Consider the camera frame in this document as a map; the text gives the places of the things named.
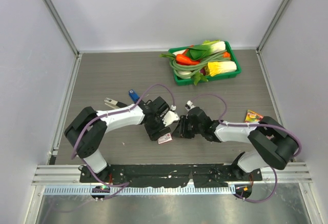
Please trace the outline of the blue stapler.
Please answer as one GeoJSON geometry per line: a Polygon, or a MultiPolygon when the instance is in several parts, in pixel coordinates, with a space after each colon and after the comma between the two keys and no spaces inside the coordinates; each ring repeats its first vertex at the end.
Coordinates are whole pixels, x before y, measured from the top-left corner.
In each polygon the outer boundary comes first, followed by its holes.
{"type": "Polygon", "coordinates": [[[128,95],[133,101],[133,103],[137,103],[140,98],[139,95],[133,89],[129,90],[128,95]]]}

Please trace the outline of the grey black stapler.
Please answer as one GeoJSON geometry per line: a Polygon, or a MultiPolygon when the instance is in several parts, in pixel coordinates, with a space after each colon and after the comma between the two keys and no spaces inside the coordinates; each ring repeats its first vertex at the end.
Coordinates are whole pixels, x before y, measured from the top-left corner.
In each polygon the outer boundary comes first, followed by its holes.
{"type": "Polygon", "coordinates": [[[125,103],[113,100],[111,98],[106,98],[104,100],[104,103],[105,103],[105,105],[111,107],[112,109],[120,109],[120,108],[127,107],[127,105],[125,103]]]}

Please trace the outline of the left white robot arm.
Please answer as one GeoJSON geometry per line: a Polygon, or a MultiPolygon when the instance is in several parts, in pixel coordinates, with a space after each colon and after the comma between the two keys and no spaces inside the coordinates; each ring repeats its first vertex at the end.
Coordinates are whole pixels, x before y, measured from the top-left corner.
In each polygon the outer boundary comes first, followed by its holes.
{"type": "Polygon", "coordinates": [[[141,100],[137,106],[132,104],[112,111],[86,107],[66,128],[64,136],[72,146],[77,145],[75,152],[87,165],[85,177],[104,182],[111,174],[110,166],[99,150],[104,135],[122,127],[144,125],[150,140],[156,141],[171,132],[170,126],[163,121],[168,111],[169,105],[162,97],[154,101],[141,100]]]}

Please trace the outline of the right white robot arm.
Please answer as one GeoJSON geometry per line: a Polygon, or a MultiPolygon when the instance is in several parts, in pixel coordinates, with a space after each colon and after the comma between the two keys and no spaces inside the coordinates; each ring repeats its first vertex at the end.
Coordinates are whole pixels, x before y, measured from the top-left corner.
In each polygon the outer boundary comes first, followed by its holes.
{"type": "Polygon", "coordinates": [[[199,107],[187,107],[187,111],[180,117],[174,137],[191,139],[201,135],[210,142],[234,141],[253,146],[253,151],[240,153],[231,164],[236,180],[244,180],[254,170],[264,167],[283,170],[300,152],[298,139],[269,116],[255,123],[230,123],[211,119],[199,107]]]}

